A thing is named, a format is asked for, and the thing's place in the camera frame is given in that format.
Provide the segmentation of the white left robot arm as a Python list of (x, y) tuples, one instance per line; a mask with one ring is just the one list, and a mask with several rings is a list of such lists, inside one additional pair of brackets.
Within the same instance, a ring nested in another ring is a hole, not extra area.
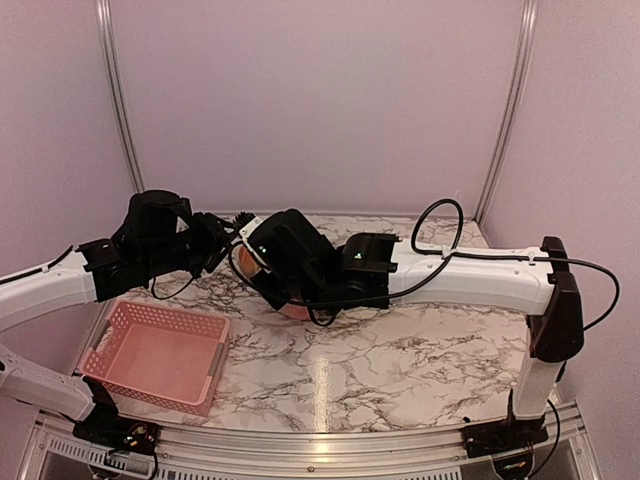
[[(184, 271), (193, 279), (221, 263), (238, 228), (165, 190), (135, 194), (122, 225), (109, 238), (69, 247), (56, 259), (2, 278), (1, 329), (7, 331), (73, 306), (113, 299)], [(106, 445), (125, 438), (109, 394), (80, 377), (57, 373), (1, 349), (1, 393), (22, 403), (86, 420)]]

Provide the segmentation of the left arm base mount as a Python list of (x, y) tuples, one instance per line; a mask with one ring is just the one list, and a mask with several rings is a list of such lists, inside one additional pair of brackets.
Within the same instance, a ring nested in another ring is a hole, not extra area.
[(155, 452), (159, 425), (124, 417), (107, 420), (86, 419), (73, 427), (73, 436), (114, 451), (152, 455)]

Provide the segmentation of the clear zip top bag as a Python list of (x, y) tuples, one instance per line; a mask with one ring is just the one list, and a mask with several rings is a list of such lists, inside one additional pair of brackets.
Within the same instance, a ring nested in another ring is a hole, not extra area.
[(289, 287), (273, 273), (268, 273), (242, 243), (234, 250), (230, 266), (281, 315), (294, 320), (309, 321), (320, 327), (327, 327), (336, 320), (335, 309), (318, 310), (301, 305), (303, 299), (300, 289), (296, 285)]

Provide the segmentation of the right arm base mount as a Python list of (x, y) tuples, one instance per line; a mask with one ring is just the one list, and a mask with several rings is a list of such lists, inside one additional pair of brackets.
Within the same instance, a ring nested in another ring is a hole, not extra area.
[(542, 423), (506, 420), (467, 424), (461, 431), (468, 458), (497, 455), (516, 449), (528, 448), (548, 440)]

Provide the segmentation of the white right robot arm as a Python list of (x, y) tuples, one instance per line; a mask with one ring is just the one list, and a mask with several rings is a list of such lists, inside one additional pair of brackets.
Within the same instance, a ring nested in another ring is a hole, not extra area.
[(534, 431), (564, 362), (584, 346), (581, 294), (562, 241), (520, 250), (421, 244), (361, 232), (334, 246), (298, 210), (254, 218), (240, 238), (258, 272), (250, 281), (279, 309), (310, 314), (410, 303), (505, 308), (523, 314), (528, 352), (495, 438), (515, 448)]

